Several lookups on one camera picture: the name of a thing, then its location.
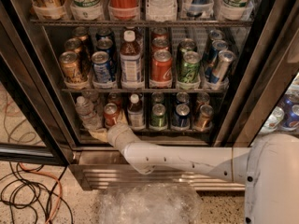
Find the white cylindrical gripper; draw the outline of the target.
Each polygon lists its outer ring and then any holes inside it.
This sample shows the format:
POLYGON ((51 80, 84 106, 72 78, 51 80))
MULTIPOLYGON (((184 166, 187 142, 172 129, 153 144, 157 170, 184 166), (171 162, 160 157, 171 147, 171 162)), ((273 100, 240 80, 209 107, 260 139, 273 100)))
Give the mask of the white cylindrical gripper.
POLYGON ((129 144, 140 141, 127 125, 128 121, 123 109, 120 111, 117 122, 118 124, 112 126, 108 131, 106 128, 90 130, 90 135, 101 142, 108 141, 118 151, 123 151, 129 144))

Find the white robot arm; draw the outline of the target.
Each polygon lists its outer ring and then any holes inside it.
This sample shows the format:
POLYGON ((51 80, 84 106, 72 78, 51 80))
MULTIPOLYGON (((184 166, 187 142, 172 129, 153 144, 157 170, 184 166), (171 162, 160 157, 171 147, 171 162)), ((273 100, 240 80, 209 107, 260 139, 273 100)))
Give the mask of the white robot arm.
POLYGON ((93 136, 142 175, 164 166, 243 184, 244 224, 299 223, 299 139, 292 135, 270 133, 252 147, 165 147, 140 140, 119 122, 93 136))

